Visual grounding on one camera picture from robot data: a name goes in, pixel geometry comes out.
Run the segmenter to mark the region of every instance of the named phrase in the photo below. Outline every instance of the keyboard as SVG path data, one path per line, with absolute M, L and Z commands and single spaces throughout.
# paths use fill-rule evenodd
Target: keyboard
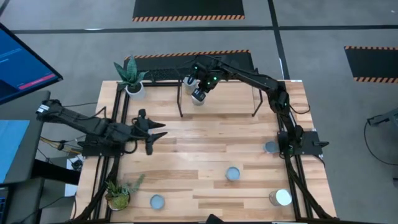
M 7 187 L 0 187 L 0 224 L 6 222 L 7 196 L 9 194 Z

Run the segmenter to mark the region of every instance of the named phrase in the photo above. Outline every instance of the black floor mat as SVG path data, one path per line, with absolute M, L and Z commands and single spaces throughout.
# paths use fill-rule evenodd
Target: black floor mat
M 179 80 L 192 73 L 192 63 L 196 55 L 227 55 L 234 66 L 254 72 L 254 66 L 249 50 L 220 50 L 211 52 L 187 52 L 158 55 L 135 55 L 139 72 L 149 71 L 144 79 L 152 81 Z M 124 68 L 130 57 L 124 60 Z
M 345 52 L 355 81 L 398 83 L 398 48 L 346 46 Z
M 244 19 L 242 0 L 136 0 L 133 22 Z

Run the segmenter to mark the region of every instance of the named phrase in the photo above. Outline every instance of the table leg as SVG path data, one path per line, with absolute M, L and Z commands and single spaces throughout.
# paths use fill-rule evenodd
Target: table leg
M 78 185 L 80 172 L 68 170 L 66 168 L 35 159 L 32 169 L 32 178 L 34 177 L 42 177 L 45 179 L 62 181 L 66 184 Z

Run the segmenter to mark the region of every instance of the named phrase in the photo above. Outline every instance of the potted plant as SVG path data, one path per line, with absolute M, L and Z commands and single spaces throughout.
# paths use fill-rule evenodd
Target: potted plant
M 141 174 L 133 188 L 130 188 L 129 184 L 120 185 L 117 182 L 106 182 L 108 193 L 105 195 L 105 199 L 109 208 L 113 211 L 125 209 L 129 205 L 131 194 L 138 191 L 144 177 L 145 175 Z
M 137 64 L 133 56 L 130 56 L 130 60 L 127 63 L 127 69 L 123 69 L 122 66 L 113 62 L 116 71 L 122 78 L 120 84 L 126 86 L 126 92 L 130 95 L 133 100 L 142 100 L 145 97 L 145 89 L 142 84 L 145 74 L 148 72 L 137 73 Z

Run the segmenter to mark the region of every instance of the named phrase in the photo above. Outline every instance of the white pot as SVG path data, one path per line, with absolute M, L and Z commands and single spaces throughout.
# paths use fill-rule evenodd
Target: white pot
M 191 95 L 193 91 L 197 88 L 197 80 L 193 80 L 191 84 L 188 84 L 188 77 L 184 78 L 183 86 L 185 89 L 185 93 Z
M 143 100 L 145 98 L 144 85 L 142 84 L 142 82 L 140 82 L 140 84 L 141 84 L 141 89 L 137 93 L 130 93 L 127 86 L 125 87 L 126 93 L 129 94 L 129 96 L 132 100 Z

